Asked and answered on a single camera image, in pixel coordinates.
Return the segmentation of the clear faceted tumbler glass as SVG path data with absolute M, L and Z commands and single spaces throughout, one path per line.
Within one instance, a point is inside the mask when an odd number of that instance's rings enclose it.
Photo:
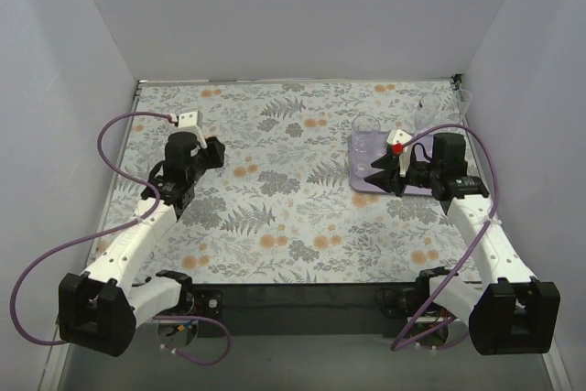
M 367 152 L 379 130 L 379 121 L 374 116 L 369 114 L 356 116 L 352 121 L 352 150 L 358 153 Z

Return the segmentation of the clear wine glass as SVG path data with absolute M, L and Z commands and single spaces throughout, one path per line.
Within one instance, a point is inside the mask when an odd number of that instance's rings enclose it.
M 467 90 L 458 89 L 454 92 L 454 96 L 460 115 L 466 115 L 472 103 L 472 93 Z

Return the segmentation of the small clear tumbler glass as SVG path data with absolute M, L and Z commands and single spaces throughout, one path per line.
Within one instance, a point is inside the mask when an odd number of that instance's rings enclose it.
M 357 178 L 365 178 L 373 173 L 372 160 L 368 153 L 357 153 L 353 157 L 353 172 Z

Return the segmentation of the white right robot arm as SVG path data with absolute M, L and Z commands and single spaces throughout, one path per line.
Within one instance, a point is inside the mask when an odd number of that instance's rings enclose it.
M 431 156 L 417 159 L 416 138 L 394 129 L 385 155 L 372 164 L 365 182 L 401 197 L 408 186 L 431 191 L 456 227 L 466 251 L 452 269 L 424 270 L 417 278 L 418 307 L 391 344 L 394 351 L 418 342 L 425 331 L 409 334 L 418 318 L 436 305 L 447 311 L 444 325 L 463 322 L 481 355 L 547 353 L 553 341 L 560 294 L 522 261 L 496 217 L 498 189 L 468 173 L 463 125 L 428 130 Z

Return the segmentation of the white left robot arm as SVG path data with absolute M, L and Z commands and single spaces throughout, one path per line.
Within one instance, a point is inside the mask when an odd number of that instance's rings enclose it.
M 120 232 L 79 275 L 59 284 L 59 331 L 64 342 L 114 357 L 136 329 L 159 314 L 192 311 L 190 276 L 161 270 L 141 285 L 136 276 L 157 243 L 178 222 L 206 171 L 224 165 L 224 144 L 215 136 L 200 142 L 179 131 L 168 137 L 164 158 L 150 171 L 136 205 L 136 224 Z

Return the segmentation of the floral patterned tablecloth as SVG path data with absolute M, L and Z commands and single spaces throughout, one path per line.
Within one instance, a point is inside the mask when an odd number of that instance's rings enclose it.
M 145 178 L 163 158 L 165 113 L 201 112 L 226 151 L 137 281 L 167 269 L 198 283 L 397 282 L 436 266 L 478 280 L 436 201 L 362 194 L 349 182 L 353 120 L 411 131 L 424 94 L 439 104 L 438 123 L 458 120 L 447 81 L 143 87 L 121 161 L 129 176 Z

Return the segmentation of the lilac plastic tray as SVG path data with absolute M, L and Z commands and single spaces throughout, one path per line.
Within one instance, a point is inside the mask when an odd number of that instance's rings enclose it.
M 370 148 L 367 152 L 370 155 L 370 158 L 372 160 L 372 162 L 375 161 L 374 159 L 374 149 L 377 143 L 386 141 L 386 138 L 388 136 L 389 132 L 386 131 L 379 131 L 378 134 L 375 136 L 375 139 L 373 140 L 373 142 L 370 145 Z M 425 157 L 424 152 L 423 152 L 423 148 L 425 148 L 426 150 L 426 154 L 429 157 L 433 156 L 433 148 L 434 148 L 434 136 L 439 136 L 441 135 L 440 133 L 436 133 L 436 134 L 430 134 L 427 136 L 424 136 L 422 138 L 420 138 L 418 140 L 418 142 L 423 146 L 423 147 L 414 147 L 414 151 L 416 153 L 416 158 L 415 159 L 411 159 L 411 161 L 425 161 L 425 162 L 429 162 L 429 160 Z M 358 152 L 355 152 L 352 150 L 351 148 L 351 135 L 349 136 L 349 160 L 348 160 L 348 165 L 349 165 L 349 181 L 350 181 L 350 185 L 351 187 L 359 192 L 365 192 L 365 193 L 375 193 L 375 194 L 383 194 L 385 195 L 386 193 L 383 192 L 382 190 L 378 189 L 376 186 L 370 185 L 368 183 L 366 183 L 364 181 L 364 178 L 360 179 L 357 178 L 354 175 L 353 172 L 353 157 L 357 154 Z M 414 187 L 414 186 L 407 186 L 405 189 L 405 196 L 422 196 L 422 197 L 431 197 L 431 190 L 429 189 L 424 189 L 424 188 L 418 188 L 418 187 Z

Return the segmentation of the clear champagne flute glass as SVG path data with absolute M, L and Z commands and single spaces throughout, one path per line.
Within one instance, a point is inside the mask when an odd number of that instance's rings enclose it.
M 423 131 L 433 124 L 440 110 L 441 98 L 432 92 L 426 92 L 419 98 L 414 114 L 414 127 Z

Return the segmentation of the aluminium frame rail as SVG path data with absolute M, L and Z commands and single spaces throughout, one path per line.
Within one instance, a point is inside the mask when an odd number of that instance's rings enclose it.
M 437 267 L 424 271 L 414 282 L 429 290 L 425 301 L 438 302 L 440 284 L 446 279 L 446 270 Z M 161 271 L 145 283 L 129 288 L 114 279 L 102 282 L 87 275 L 68 274 L 59 285 L 60 324 L 75 328 L 93 326 L 98 332 L 105 332 L 108 326 L 117 324 L 135 328 L 160 314 L 166 319 L 178 316 L 197 320 L 204 316 L 191 310 L 192 301 L 187 298 L 194 285 L 199 284 L 173 271 Z

